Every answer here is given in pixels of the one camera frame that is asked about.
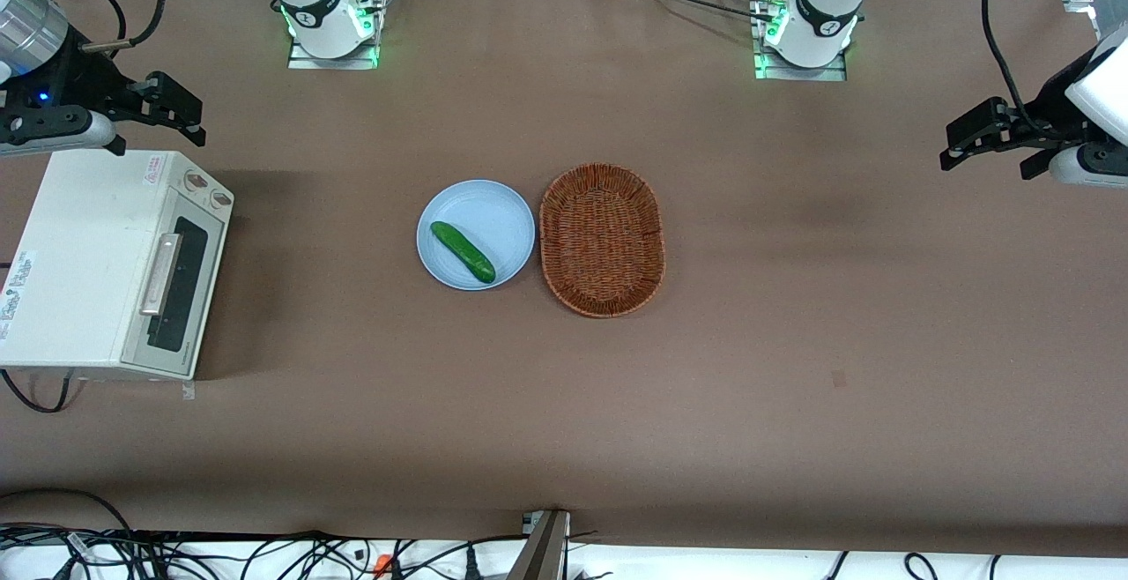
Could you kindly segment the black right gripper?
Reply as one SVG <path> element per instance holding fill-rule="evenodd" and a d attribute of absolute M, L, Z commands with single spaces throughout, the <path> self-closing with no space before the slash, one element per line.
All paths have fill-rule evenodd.
<path fill-rule="evenodd" d="M 164 71 L 133 81 L 111 59 L 80 51 L 74 38 L 70 33 L 44 65 L 5 79 L 5 151 L 123 151 L 118 122 L 176 130 L 194 146 L 206 144 L 195 94 Z"/>

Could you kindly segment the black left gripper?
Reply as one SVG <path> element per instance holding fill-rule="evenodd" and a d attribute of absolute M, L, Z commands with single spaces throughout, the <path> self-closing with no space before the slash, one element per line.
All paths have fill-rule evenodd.
<path fill-rule="evenodd" d="M 1047 79 L 1036 102 L 1024 106 L 1043 149 L 1020 162 L 1020 178 L 1104 179 L 1104 49 L 1093 47 Z M 1003 152 L 1010 142 L 1008 103 L 994 95 L 948 123 L 948 146 L 938 167 L 951 172 L 967 159 Z"/>

